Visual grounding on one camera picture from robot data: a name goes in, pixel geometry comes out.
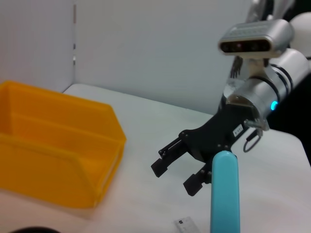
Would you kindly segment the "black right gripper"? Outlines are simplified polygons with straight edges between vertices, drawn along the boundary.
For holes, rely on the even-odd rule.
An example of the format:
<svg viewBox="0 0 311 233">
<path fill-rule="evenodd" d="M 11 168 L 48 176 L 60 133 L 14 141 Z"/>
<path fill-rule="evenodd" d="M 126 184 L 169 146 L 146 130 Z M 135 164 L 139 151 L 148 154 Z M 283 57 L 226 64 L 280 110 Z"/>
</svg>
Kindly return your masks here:
<svg viewBox="0 0 311 233">
<path fill-rule="evenodd" d="M 215 154 L 231 150 L 248 129 L 244 121 L 255 119 L 254 112 L 250 106 L 227 104 L 203 126 L 182 131 L 179 138 L 159 150 L 160 158 L 151 165 L 154 174 L 159 178 L 170 164 L 188 152 L 194 159 L 206 163 L 183 183 L 190 196 L 196 195 L 204 183 L 211 183 L 212 164 L 207 162 Z"/>
</svg>

